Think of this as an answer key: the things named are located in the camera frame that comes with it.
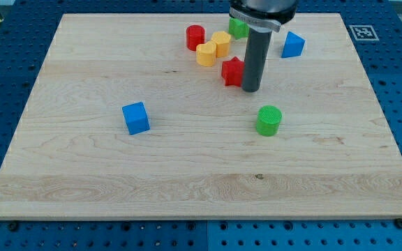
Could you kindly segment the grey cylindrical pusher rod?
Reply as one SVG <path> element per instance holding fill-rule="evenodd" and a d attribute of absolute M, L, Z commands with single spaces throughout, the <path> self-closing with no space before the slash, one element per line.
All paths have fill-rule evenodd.
<path fill-rule="evenodd" d="M 260 88 L 271 35 L 271 29 L 249 27 L 241 82 L 241 87 L 246 92 L 256 92 Z"/>

